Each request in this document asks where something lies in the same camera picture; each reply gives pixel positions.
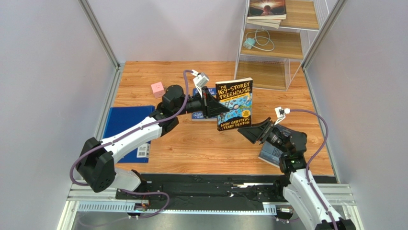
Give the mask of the black 169-storey treehouse book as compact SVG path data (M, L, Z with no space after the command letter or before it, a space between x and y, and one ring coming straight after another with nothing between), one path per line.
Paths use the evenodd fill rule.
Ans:
M215 84L216 98L229 111L217 117L217 130L249 127L252 123L253 79L219 81Z

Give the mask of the orange 78-storey treehouse book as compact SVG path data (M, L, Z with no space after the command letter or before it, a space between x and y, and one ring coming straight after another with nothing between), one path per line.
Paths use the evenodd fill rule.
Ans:
M255 19L246 19L246 23L248 24L254 24L254 25L260 25L260 26L266 26L266 27L271 27L278 29L280 27L282 20L279 19L268 19L268 20L255 20Z

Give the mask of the three days to see book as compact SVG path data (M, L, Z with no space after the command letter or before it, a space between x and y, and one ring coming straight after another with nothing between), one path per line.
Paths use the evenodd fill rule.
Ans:
M250 0L247 16L250 19L286 19L285 0Z

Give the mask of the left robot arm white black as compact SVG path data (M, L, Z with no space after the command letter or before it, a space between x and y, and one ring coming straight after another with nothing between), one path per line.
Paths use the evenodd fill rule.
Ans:
M179 123L179 115L202 112L206 118L212 118L229 110L210 94L207 87L203 87L201 93L189 96L180 85L172 85L157 108L137 125L103 140L95 137L86 140L70 169L71 172L76 170L85 182L73 183L89 186L95 193L109 187L133 192L141 184L141 178L135 170L116 168L120 159L172 131Z

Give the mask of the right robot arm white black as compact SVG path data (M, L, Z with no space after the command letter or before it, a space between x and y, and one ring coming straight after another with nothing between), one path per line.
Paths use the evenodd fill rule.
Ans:
M238 132L251 143L270 144L282 152L279 168L283 173L274 184L278 195L288 201L308 230L354 230L355 224L342 217L324 197L304 157L307 135L267 118Z

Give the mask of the blue 91-storey treehouse book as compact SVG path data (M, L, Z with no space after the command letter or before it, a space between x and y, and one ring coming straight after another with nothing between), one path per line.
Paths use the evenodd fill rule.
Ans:
M193 122L196 122L196 121L215 122L215 121L217 121L217 117L216 117L216 116L211 117L211 118L207 118L207 117L203 114L202 109L203 109L204 103L202 102L202 99L201 99L201 97L200 97L200 94L197 92L196 88L193 88L193 96L194 96L194 98L196 97L196 96L195 96L196 94L198 94L198 96L197 96L198 99L195 101L194 108L197 108L197 111L194 111L194 112L191 114L191 120L192 120Z

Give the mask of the nineteen eighty-four book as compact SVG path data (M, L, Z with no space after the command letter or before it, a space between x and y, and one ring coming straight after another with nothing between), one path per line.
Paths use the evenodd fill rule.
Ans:
M276 125L276 127L283 133L285 137L290 136L293 132L292 129L289 129L288 127L282 125ZM274 147L269 142L265 142L258 155L258 159L279 168L279 158L281 157L282 153L283 152L281 150Z

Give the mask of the pink cube power adapter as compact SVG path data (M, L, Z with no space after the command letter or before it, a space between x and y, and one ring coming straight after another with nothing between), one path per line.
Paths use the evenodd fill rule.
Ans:
M151 89L156 99L161 98L166 92L162 82L156 82L151 84Z

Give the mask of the blue file folder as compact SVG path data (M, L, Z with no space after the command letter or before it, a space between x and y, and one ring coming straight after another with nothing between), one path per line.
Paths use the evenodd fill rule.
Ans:
M112 107L110 108L103 138L109 138L119 134L145 119L155 110L155 106L133 106L133 107ZM151 142L147 142L137 149L134 149L119 163L147 163L149 161Z

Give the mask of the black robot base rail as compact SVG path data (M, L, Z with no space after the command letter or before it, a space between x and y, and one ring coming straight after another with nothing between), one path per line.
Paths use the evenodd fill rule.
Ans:
M139 195L117 190L118 200L142 200L166 211L262 211L264 202L288 204L278 175L142 174Z

